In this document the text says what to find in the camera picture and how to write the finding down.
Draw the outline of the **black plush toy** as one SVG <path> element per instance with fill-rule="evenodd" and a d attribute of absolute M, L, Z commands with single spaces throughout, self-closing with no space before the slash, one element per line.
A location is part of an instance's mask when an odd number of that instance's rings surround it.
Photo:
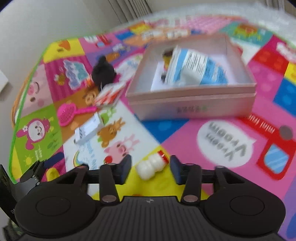
<path fill-rule="evenodd" d="M 93 67 L 91 77 L 95 86 L 99 90 L 102 90 L 106 85 L 113 83 L 116 77 L 116 71 L 103 55 L 100 56 L 96 65 Z"/>

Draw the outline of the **white yogurt drink bottle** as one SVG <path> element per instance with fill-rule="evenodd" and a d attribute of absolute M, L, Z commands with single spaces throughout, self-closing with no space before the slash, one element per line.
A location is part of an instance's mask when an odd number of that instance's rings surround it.
<path fill-rule="evenodd" d="M 161 172 L 168 164 L 168 157 L 162 150 L 159 150 L 149 155 L 146 160 L 140 161 L 135 166 L 135 170 L 142 180 L 150 180 L 155 173 Z"/>

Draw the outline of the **small white card box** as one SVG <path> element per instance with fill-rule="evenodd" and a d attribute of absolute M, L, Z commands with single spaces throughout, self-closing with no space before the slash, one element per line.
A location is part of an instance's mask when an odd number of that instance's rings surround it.
<path fill-rule="evenodd" d="M 93 138 L 103 127 L 104 123 L 100 115 L 95 113 L 88 121 L 75 130 L 74 143 L 83 145 Z"/>

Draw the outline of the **white red notebook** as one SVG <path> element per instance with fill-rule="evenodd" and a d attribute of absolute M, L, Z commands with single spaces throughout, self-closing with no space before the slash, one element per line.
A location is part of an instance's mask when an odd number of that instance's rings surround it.
<path fill-rule="evenodd" d="M 93 105 L 97 106 L 98 108 L 114 106 L 123 94 L 125 86 L 125 82 L 117 82 L 105 85 L 105 87 L 103 87 L 96 99 L 93 101 Z"/>

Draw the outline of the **colourful cartoon play mat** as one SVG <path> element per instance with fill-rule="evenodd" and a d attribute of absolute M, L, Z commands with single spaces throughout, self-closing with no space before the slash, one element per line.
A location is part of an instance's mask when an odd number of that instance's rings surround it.
<path fill-rule="evenodd" d="M 155 41 L 225 34 L 256 84 L 251 113 L 140 120 L 126 98 Z M 94 106 L 85 87 L 100 56 L 125 82 L 118 102 L 60 126 L 58 108 Z M 75 130 L 98 113 L 104 127 L 83 145 Z M 135 166 L 162 150 L 150 180 Z M 119 163 L 132 167 L 119 185 Z M 170 156 L 185 164 L 178 185 Z M 295 49 L 238 16 L 140 21 L 101 35 L 53 42 L 18 97 L 1 208 L 21 240 L 295 240 Z"/>

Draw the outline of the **pink plastic toy strainer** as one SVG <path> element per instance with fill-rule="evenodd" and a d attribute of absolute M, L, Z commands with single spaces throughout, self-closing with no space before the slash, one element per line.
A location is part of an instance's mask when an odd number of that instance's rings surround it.
<path fill-rule="evenodd" d="M 79 114 L 94 113 L 97 111 L 96 106 L 89 106 L 86 108 L 77 108 L 74 103 L 64 103 L 57 110 L 57 117 L 60 126 L 69 125 L 74 117 Z"/>

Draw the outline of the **pink cardboard box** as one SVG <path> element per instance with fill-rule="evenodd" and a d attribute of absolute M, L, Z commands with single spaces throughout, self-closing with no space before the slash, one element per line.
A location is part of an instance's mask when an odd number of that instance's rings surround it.
<path fill-rule="evenodd" d="M 163 52 L 176 46 L 212 57 L 226 71 L 228 84 L 151 90 L 158 66 L 160 72 L 164 68 Z M 252 74 L 225 34 L 191 35 L 152 42 L 126 92 L 130 107 L 140 120 L 246 116 L 251 113 L 255 96 L 256 84 Z"/>

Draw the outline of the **blue white packet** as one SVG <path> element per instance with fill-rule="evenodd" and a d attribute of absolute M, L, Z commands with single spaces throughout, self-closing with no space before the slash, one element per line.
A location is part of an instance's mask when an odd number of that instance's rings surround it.
<path fill-rule="evenodd" d="M 176 46 L 167 71 L 160 72 L 158 66 L 151 90 L 226 84 L 226 71 L 220 63 L 197 50 Z"/>

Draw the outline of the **yellow brown flower toy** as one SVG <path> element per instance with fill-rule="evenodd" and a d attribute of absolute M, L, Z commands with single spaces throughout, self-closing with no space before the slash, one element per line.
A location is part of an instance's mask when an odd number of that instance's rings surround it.
<path fill-rule="evenodd" d="M 170 64 L 170 61 L 171 61 L 171 58 L 172 58 L 172 55 L 173 55 L 173 51 L 174 51 L 174 48 L 173 49 L 168 49 L 166 51 L 163 52 L 162 54 L 162 58 L 163 58 L 163 61 L 164 61 L 164 70 L 167 71 L 168 67 L 169 67 L 169 64 Z"/>

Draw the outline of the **grey curtain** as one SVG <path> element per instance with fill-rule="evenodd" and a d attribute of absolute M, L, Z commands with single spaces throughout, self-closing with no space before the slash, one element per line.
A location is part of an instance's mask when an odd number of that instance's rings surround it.
<path fill-rule="evenodd" d="M 127 23 L 152 13 L 146 0 L 108 0 L 121 23 Z"/>

